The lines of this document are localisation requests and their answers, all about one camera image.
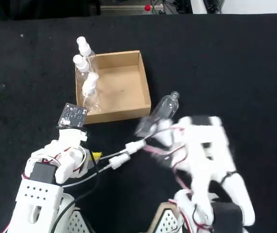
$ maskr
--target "white robotic hand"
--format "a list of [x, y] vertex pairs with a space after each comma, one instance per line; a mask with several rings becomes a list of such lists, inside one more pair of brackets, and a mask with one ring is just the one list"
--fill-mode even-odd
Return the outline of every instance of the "white robotic hand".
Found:
[[59, 130], [59, 133], [58, 140], [53, 140], [44, 148], [32, 153], [25, 167], [26, 177], [30, 177], [35, 163], [42, 162], [42, 159], [58, 167], [55, 181], [59, 184], [68, 178], [79, 178], [87, 173], [90, 152], [80, 146], [81, 141], [87, 140], [86, 133], [77, 129], [63, 129]]
[[[198, 118], [184, 117], [177, 124], [170, 120], [160, 121], [157, 132], [153, 135], [163, 145], [170, 147], [172, 153], [171, 168], [186, 171], [192, 176], [191, 202], [197, 206], [196, 215], [199, 224], [212, 225], [213, 209], [208, 198], [208, 187], [211, 180], [220, 183], [241, 208], [244, 226], [253, 225], [255, 214], [244, 181], [236, 172], [231, 153], [228, 149], [228, 139], [218, 117], [206, 117], [205, 121]], [[147, 146], [150, 152], [157, 151]], [[177, 181], [183, 189], [188, 189], [178, 176]], [[185, 211], [188, 219], [191, 211]]]

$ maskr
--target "cable connector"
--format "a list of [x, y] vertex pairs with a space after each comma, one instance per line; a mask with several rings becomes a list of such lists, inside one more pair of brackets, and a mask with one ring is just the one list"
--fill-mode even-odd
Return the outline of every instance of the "cable connector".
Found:
[[122, 164], [125, 162], [129, 161], [131, 159], [130, 155], [128, 153], [123, 153], [119, 156], [115, 156], [111, 159], [109, 159], [109, 163], [111, 165], [112, 169], [117, 169], [119, 168]]
[[129, 154], [133, 154], [138, 150], [144, 148], [145, 146], [146, 146], [145, 140], [140, 140], [140, 141], [130, 142], [128, 144], [125, 144], [125, 149]]

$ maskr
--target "black table surface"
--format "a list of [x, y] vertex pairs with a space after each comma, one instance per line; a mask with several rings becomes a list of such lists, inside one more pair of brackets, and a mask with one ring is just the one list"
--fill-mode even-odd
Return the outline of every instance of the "black table surface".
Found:
[[[58, 138], [75, 103], [72, 57], [85, 35], [96, 53], [140, 50], [153, 106], [180, 93], [174, 119], [219, 116], [256, 213], [255, 232], [277, 232], [277, 15], [89, 17], [0, 22], [0, 231], [11, 218], [32, 151]], [[90, 125], [108, 154], [134, 139], [138, 120]], [[90, 181], [67, 192], [77, 196]], [[77, 206], [96, 232], [146, 231], [158, 205], [179, 190], [172, 172], [138, 152], [102, 173]]]

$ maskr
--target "white 3d-printed part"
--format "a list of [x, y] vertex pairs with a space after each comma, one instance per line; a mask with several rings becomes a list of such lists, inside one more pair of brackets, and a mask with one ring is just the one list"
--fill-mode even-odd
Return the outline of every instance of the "white 3d-printed part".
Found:
[[62, 193], [60, 186], [23, 179], [8, 233], [49, 233]]
[[174, 216], [173, 211], [165, 210], [155, 233], [182, 233], [182, 227], [177, 231], [178, 228], [178, 221]]
[[79, 211], [72, 212], [67, 225], [68, 233], [90, 233]]

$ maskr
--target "perforated plate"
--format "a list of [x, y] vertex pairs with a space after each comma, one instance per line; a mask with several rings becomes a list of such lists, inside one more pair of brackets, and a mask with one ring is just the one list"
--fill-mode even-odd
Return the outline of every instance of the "perforated plate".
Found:
[[68, 233], [90, 233], [79, 211], [72, 212], [67, 225]]
[[58, 185], [23, 179], [16, 201], [35, 206], [58, 208], [63, 189]]
[[82, 127], [84, 125], [86, 115], [86, 108], [66, 103], [58, 124]]
[[155, 233], [182, 233], [182, 228], [178, 230], [178, 221], [172, 210], [165, 210], [156, 227]]

